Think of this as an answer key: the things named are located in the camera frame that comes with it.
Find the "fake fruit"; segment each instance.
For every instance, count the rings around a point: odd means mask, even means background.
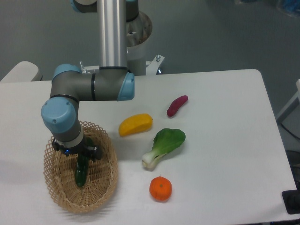
[[[179,110],[179,108],[182,107],[183,104],[185,104],[187,101],[188,101],[188,97],[186,95],[183,95],[183,96],[175,99],[171,103],[169,109],[167,110],[167,115],[169,117],[174,116],[177,113],[177,111]]]
[[[164,177],[154,178],[149,187],[150,194],[158,201],[166,201],[172,194],[172,184]]]
[[[179,129],[162,129],[153,140],[152,150],[143,155],[142,165],[149,170],[154,169],[161,157],[181,146],[185,139],[185,133]]]
[[[86,139],[87,146],[94,146],[94,143],[91,138]],[[86,177],[89,170],[89,160],[90,157],[84,156],[81,153],[78,153],[77,164],[75,170],[75,182],[78,187],[83,187],[86,181]]]
[[[143,113],[125,119],[119,126],[121,137],[148,130],[152,126],[153,119],[150,115]]]

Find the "white table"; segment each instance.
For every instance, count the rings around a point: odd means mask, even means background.
[[[0,84],[0,224],[246,224],[297,219],[281,192],[296,189],[261,74],[256,70],[136,77],[128,102],[81,102],[79,120],[103,127],[119,160],[118,187],[102,208],[74,215],[50,198],[43,176],[51,136],[40,110],[51,82]],[[169,119],[169,104],[188,103]],[[119,124],[153,117],[149,132],[120,138]],[[142,167],[155,134],[180,128],[187,139],[152,172]],[[150,181],[173,186],[167,203],[153,201]]]

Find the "wicker basket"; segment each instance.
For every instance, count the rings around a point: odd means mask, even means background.
[[[105,203],[113,194],[118,180],[117,156],[108,134],[98,125],[81,122],[84,133],[102,147],[101,160],[89,161],[86,183],[75,183],[77,155],[66,157],[55,151],[49,140],[44,156],[44,175],[53,201],[73,213],[92,211]]]

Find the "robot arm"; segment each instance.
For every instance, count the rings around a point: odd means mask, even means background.
[[[86,0],[93,6],[95,1]],[[84,1],[73,1],[76,4]],[[41,115],[54,136],[52,146],[65,155],[81,153],[91,159],[100,159],[98,146],[86,146],[86,138],[78,120],[80,101],[132,100],[135,94],[135,76],[127,69],[126,1],[97,0],[100,34],[99,73],[82,74],[70,64],[56,68],[52,79],[50,99]]]

